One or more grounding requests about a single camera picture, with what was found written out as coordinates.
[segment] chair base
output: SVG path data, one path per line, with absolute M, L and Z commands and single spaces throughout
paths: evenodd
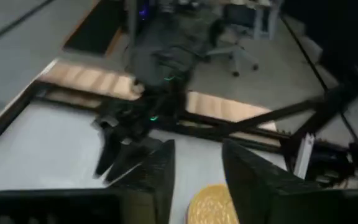
M 258 60 L 248 53 L 243 47 L 240 45 L 232 45 L 230 47 L 220 47 L 214 50 L 210 50 L 207 53 L 206 61 L 209 62 L 211 60 L 212 55 L 229 55 L 230 64 L 231 64 L 231 72 L 234 77 L 238 77 L 240 75 L 240 66 L 244 60 L 248 60 L 252 63 L 252 70 L 256 71 L 259 69 Z

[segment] green led light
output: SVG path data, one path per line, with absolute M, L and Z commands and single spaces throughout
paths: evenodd
M 158 116 L 153 116 L 150 118 L 151 121 L 155 121 L 156 119 L 158 119 Z
M 170 78 L 164 78 L 166 81 L 171 81 L 171 80 L 173 80 L 175 77 L 174 76 L 172 76 L 172 77 L 170 77 Z

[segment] chair wheel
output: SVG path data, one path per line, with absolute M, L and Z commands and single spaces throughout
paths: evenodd
M 210 55 L 205 56 L 204 57 L 204 62 L 210 63 L 211 62 L 211 56 Z

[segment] wooden board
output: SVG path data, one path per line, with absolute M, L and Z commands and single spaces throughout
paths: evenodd
M 140 97 L 140 95 L 131 91 L 134 78 L 128 74 L 102 70 L 100 68 L 88 67 L 86 65 L 62 62 L 59 60 L 55 60 L 48 65 L 36 79 L 75 90 L 83 90 L 97 93 L 99 95 L 113 96 L 124 100 L 136 100 Z M 90 108 L 96 108 L 101 104 L 101 101 L 99 100 L 85 98 L 62 91 L 51 92 L 46 97 Z M 227 100 L 195 91 L 188 93 L 188 104 L 186 110 L 190 113 L 233 122 L 251 118 L 270 111 L 259 106 L 248 105 L 246 103 Z M 190 122 L 186 122 L 185 124 L 190 126 L 200 126 L 199 124 Z M 263 124 L 260 128 L 273 131 L 276 130 L 273 122 Z M 276 146 L 280 145 L 279 141 L 246 133 L 234 133 L 232 136 L 251 139 Z

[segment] table surface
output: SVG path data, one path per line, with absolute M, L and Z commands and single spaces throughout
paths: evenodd
M 87 91 L 92 87 L 93 91 L 100 94 L 111 94 L 128 100 L 136 98 L 128 94 L 128 78 L 114 78 L 111 71 L 106 73 L 84 66 L 56 65 L 56 62 L 49 65 L 38 78 Z M 103 80 L 115 79 L 115 85 L 107 85 L 105 82 L 101 82 L 100 86 L 94 84 L 105 73 L 107 75 Z M 74 78 L 76 82 L 70 83 L 67 78 Z M 256 106 L 197 92 L 189 93 L 188 97 L 187 110 L 205 116 L 236 121 L 267 112 Z M 75 100 L 82 105 L 95 103 L 78 97 Z M 91 125 L 95 117 L 96 114 L 74 109 L 56 108 L 43 103 L 30 104 L 0 136 L 0 190 L 106 187 L 103 176 L 93 178 L 102 145 L 98 131 Z M 274 123 L 263 127 L 275 129 Z M 221 159 L 222 144 L 157 130 L 153 130 L 150 135 L 161 140 L 175 140 L 175 189 L 170 223 L 182 224 L 194 195 L 208 185 L 226 183 Z M 286 169 L 282 156 L 253 152 Z
M 95 114 L 34 103 L 0 137 L 0 190 L 103 188 L 93 178 L 101 140 L 91 125 Z M 202 188 L 225 184 L 221 143 L 152 131 L 174 139 L 175 189 L 171 224 L 185 222 L 187 207 Z M 282 156 L 254 151 L 285 169 Z

